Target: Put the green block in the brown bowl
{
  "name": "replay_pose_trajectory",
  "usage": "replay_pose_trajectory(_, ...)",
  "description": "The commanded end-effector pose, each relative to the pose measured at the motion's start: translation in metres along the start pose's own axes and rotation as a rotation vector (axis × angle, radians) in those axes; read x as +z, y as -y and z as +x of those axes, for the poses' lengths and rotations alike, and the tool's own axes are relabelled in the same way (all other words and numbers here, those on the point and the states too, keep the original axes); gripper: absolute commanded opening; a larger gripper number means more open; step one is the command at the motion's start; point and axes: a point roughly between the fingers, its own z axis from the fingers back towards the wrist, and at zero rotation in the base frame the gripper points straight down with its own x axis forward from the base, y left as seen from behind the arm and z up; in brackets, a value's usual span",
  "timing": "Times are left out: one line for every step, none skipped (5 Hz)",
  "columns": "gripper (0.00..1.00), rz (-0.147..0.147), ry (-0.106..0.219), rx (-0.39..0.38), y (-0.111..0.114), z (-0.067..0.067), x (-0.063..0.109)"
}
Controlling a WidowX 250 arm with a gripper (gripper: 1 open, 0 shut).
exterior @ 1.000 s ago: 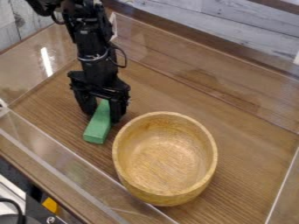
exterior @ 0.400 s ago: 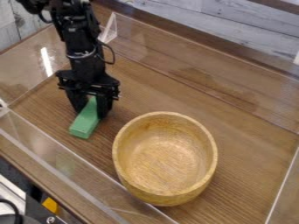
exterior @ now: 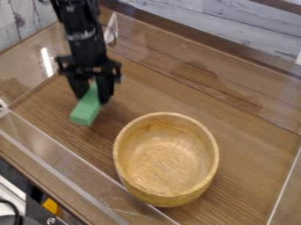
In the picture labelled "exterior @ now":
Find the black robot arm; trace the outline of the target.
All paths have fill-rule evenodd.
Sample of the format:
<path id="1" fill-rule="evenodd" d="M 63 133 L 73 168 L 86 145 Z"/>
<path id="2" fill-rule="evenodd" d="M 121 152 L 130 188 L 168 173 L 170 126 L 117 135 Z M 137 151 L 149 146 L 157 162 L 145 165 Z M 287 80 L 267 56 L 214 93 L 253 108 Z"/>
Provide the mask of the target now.
<path id="1" fill-rule="evenodd" d="M 58 55 L 59 72 L 67 76 L 75 96 L 82 99 L 95 79 L 98 100 L 105 105 L 114 95 L 114 84 L 122 79 L 122 64 L 107 55 L 99 21 L 98 0 L 50 0 L 63 24 L 71 54 Z"/>

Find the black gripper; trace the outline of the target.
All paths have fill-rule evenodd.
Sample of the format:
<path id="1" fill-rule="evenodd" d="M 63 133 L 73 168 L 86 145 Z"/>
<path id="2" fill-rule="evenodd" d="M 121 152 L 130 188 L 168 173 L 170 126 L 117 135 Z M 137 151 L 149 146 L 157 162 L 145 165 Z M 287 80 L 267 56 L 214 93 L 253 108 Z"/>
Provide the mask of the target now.
<path id="1" fill-rule="evenodd" d="M 114 78 L 122 78 L 122 64 L 107 55 L 102 28 L 65 29 L 71 54 L 58 55 L 55 61 L 59 71 L 65 74 L 81 75 L 93 73 L 101 68 L 97 76 L 98 98 L 105 105 L 114 95 Z M 87 76 L 69 76 L 69 84 L 78 99 L 82 99 L 90 90 Z"/>

